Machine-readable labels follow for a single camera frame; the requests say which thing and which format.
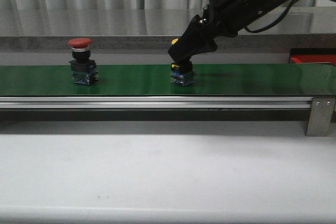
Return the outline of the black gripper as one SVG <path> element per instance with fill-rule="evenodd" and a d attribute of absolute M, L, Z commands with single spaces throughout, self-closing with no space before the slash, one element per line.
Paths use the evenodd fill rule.
<path fill-rule="evenodd" d="M 253 21 L 254 0 L 209 0 L 202 18 L 199 15 L 192 18 L 168 54 L 178 62 L 189 60 L 193 55 L 214 52 L 218 48 L 215 37 L 233 38 Z"/>

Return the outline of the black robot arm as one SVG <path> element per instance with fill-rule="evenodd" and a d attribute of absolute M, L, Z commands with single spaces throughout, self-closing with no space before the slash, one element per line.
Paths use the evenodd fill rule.
<path fill-rule="evenodd" d="M 218 36 L 234 38 L 242 29 L 282 5 L 298 0 L 209 0 L 201 16 L 190 21 L 184 34 L 168 50 L 174 62 L 217 50 Z"/>

